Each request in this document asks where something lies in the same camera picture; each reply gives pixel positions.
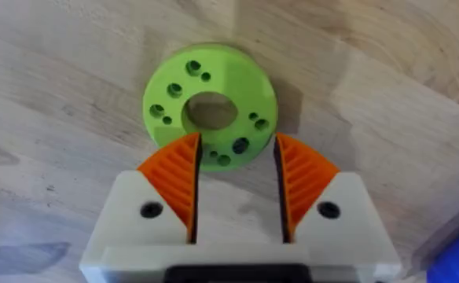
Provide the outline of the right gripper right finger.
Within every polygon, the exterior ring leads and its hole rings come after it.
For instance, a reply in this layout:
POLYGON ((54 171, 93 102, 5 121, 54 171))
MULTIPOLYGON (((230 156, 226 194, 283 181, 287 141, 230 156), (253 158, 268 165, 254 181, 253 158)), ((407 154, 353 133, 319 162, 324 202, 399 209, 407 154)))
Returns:
POLYGON ((362 178, 309 145, 274 142, 283 241, 313 275, 398 275, 402 262, 362 178))

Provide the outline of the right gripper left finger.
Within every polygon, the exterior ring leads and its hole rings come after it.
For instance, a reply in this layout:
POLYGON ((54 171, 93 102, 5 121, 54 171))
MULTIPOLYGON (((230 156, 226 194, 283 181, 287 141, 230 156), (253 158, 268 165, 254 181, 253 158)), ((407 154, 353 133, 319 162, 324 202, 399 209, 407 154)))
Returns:
POLYGON ((103 265, 110 248, 195 244, 201 135, 182 136, 116 177, 80 262, 103 265))

